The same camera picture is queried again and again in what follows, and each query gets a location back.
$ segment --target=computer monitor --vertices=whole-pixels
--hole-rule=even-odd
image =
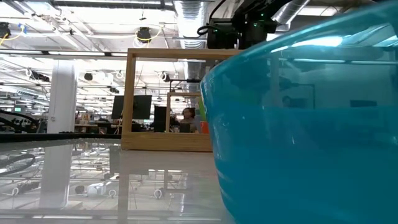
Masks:
[[[122,116],[124,96],[115,96],[112,108],[112,119],[119,119]],[[150,105],[152,103],[152,95],[134,96],[134,104],[132,106],[133,119],[149,119]]]
[[[167,113],[167,107],[165,106],[155,106],[155,118],[154,122],[163,122],[166,123],[166,113]]]

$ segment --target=teal container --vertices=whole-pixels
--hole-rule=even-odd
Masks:
[[[201,93],[238,223],[398,223],[398,2],[263,42]]]

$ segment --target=ceiling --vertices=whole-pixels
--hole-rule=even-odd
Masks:
[[[17,38],[4,41],[0,49],[126,52],[132,47],[182,48],[183,34],[186,33],[186,29],[192,27],[178,26],[178,16],[175,11],[170,10],[174,2],[164,1],[164,9],[156,9],[155,4],[151,6],[151,3],[158,1],[146,1],[145,5],[142,2],[2,0],[0,1],[0,22],[10,23],[11,38]],[[199,2],[201,2],[205,17],[208,18],[219,0]],[[231,17],[241,2],[242,0],[227,0],[217,10],[214,17]],[[290,30],[322,21],[370,2],[372,1],[310,1],[292,21]],[[149,27],[151,36],[155,37],[149,44],[137,41],[136,32],[140,27]],[[267,40],[284,34],[284,32],[269,34]],[[125,59],[119,57],[116,60],[100,60],[77,57],[71,60],[76,60],[76,65],[80,70],[77,110],[110,114],[115,93],[110,92],[107,86],[116,86],[119,94],[123,94]],[[14,85],[0,86],[0,107],[4,109],[21,105],[27,106],[27,110],[33,115],[45,114],[51,93],[50,83],[35,80],[29,75],[31,71],[35,71],[51,79],[53,61],[52,58],[31,56],[3,55],[0,57],[0,83]],[[135,94],[153,95],[153,104],[165,105],[169,83],[160,78],[161,74],[166,73],[175,79],[186,79],[188,77],[186,66],[187,62],[183,60],[138,61],[136,85],[148,88],[137,89]],[[93,81],[86,81],[85,73],[92,73]],[[37,83],[42,86],[26,86]],[[184,91],[186,86],[185,82],[173,84],[174,88],[182,89],[178,91]],[[40,100],[42,103],[38,104],[33,100]],[[183,98],[179,102],[172,103],[172,109],[176,112],[186,106],[187,101]]]

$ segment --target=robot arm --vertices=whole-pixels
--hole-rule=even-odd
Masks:
[[[239,49],[246,49],[266,40],[268,33],[275,32],[278,23],[271,17],[289,2],[291,0],[245,0],[232,19],[212,18],[213,11],[208,25],[199,28],[198,34],[208,34],[209,49],[233,49],[237,43]]]

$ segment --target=black cable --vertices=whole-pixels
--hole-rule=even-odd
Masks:
[[[212,10],[212,12],[210,13],[209,22],[211,21],[211,18],[213,18],[213,15],[214,15],[214,13],[217,11],[217,9],[218,9],[225,1],[226,1],[226,0],[221,0],[220,3],[218,3],[218,5]],[[217,29],[216,27],[209,26],[209,22],[206,24],[206,26],[199,27],[199,29],[197,30],[197,34],[198,34],[199,36],[207,34],[208,29]]]
[[[217,11],[217,9],[224,4],[226,0],[221,0],[220,3],[218,3],[218,5],[212,10],[212,12],[210,13],[210,17],[209,17],[209,22],[211,21],[211,18],[213,18],[213,14]]]
[[[16,172],[20,172],[28,167],[30,167],[31,165],[33,165],[33,163],[35,163],[36,161],[36,157],[32,154],[25,154],[25,155],[21,155],[21,156],[17,156],[14,157],[12,159],[8,159],[6,161],[1,161],[0,162],[0,168],[6,167],[10,164],[13,164],[17,161],[23,160],[23,159],[32,159],[30,162],[28,162],[26,165],[20,166],[16,169],[10,170],[10,171],[5,171],[5,172],[0,172],[0,177],[4,176],[4,175],[8,175],[8,174],[14,174]]]
[[[197,34],[198,34],[198,35],[205,35],[205,34],[207,34],[208,29],[219,30],[219,28],[217,28],[217,27],[215,27],[215,26],[209,26],[209,25],[207,25],[207,26],[199,27],[199,29],[197,30]]]

